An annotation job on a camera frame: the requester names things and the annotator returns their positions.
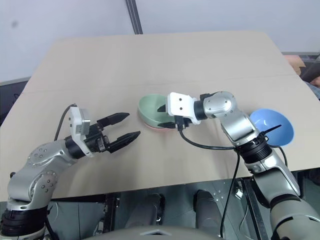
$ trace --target bowl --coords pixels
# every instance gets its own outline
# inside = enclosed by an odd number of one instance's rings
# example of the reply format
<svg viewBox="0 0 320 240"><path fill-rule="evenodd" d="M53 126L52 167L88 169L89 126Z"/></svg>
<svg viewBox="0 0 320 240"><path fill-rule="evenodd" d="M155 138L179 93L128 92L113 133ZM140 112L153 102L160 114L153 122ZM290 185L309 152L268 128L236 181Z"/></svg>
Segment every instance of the bowl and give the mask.
<svg viewBox="0 0 320 240"><path fill-rule="evenodd" d="M278 111L267 108L258 109L251 113L250 119L260 132L281 125L266 134L270 145L285 146L294 139L295 132L291 122Z"/></svg>
<svg viewBox="0 0 320 240"><path fill-rule="evenodd" d="M140 99L138 112L144 123L152 128L168 129L160 127L158 124L175 122L175 118L167 112L157 112L159 107L166 104L166 98L161 94L148 94Z"/></svg>

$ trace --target blue bowl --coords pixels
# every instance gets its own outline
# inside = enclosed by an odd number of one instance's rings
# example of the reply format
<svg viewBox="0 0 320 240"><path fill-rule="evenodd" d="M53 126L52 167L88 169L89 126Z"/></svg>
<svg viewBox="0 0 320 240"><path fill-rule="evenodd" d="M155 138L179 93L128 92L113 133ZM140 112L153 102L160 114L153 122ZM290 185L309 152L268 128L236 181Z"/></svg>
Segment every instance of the blue bowl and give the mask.
<svg viewBox="0 0 320 240"><path fill-rule="evenodd" d="M260 132L281 125L266 134L270 145L284 146L294 139L295 132L291 122L280 112L262 108L251 113L250 119Z"/></svg>

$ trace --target green bowl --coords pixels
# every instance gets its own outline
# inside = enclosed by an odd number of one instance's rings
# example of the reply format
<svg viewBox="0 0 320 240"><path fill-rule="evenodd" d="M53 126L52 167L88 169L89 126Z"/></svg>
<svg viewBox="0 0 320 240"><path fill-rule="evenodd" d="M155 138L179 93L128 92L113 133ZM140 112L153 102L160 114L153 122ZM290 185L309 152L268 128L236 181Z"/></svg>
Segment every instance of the green bowl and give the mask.
<svg viewBox="0 0 320 240"><path fill-rule="evenodd" d="M174 122L175 118L167 112L157 112L157 109L166 104L166 97L160 94L148 94L139 101L139 115L150 127L163 129L161 123Z"/></svg>

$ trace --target table surface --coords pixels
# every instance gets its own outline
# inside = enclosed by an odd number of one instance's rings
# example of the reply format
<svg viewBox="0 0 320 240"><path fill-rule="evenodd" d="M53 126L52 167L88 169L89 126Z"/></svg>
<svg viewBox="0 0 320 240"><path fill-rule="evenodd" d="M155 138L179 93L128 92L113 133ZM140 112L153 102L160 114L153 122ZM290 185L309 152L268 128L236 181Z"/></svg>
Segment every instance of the table surface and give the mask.
<svg viewBox="0 0 320 240"><path fill-rule="evenodd" d="M141 135L110 154L84 157L60 177L54 198L76 197L231 178L236 154L210 151L183 141L176 130L156 132L137 114L146 94L199 97L229 91L250 114L280 111L295 137L284 147L292 171L319 167L320 104L262 32L222 31L70 38L56 42L27 83L0 128L0 201L37 146L53 140L65 107L77 103L91 121L116 112L130 116L108 126L110 140ZM206 145L230 146L219 121L205 120L185 135ZM69 135L67 121L59 137ZM238 177L249 176L241 164Z"/></svg>

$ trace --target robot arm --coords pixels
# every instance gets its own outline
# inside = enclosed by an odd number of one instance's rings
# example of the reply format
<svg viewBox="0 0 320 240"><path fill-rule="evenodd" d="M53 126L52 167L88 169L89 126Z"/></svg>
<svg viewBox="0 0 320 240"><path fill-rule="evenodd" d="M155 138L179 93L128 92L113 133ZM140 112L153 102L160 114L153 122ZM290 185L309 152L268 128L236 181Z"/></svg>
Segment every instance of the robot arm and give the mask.
<svg viewBox="0 0 320 240"><path fill-rule="evenodd" d="M267 144L265 132L259 132L250 118L238 109L235 97L225 91L203 94L200 100L172 92L158 109L175 116L175 122L163 127L182 131L189 123L218 118L223 132L253 174L255 194L271 208L270 221L274 239L312 240L320 235L320 217L299 198L299 185L277 153Z"/></svg>
<svg viewBox="0 0 320 240"><path fill-rule="evenodd" d="M95 152L113 153L134 141L140 131L127 133L114 142L109 142L102 133L104 127L119 123L128 115L115 113L90 125L85 109L71 107L71 136L37 147L24 167L10 179L0 236L30 240L43 236L47 206L60 175L81 157L93 157Z"/></svg>

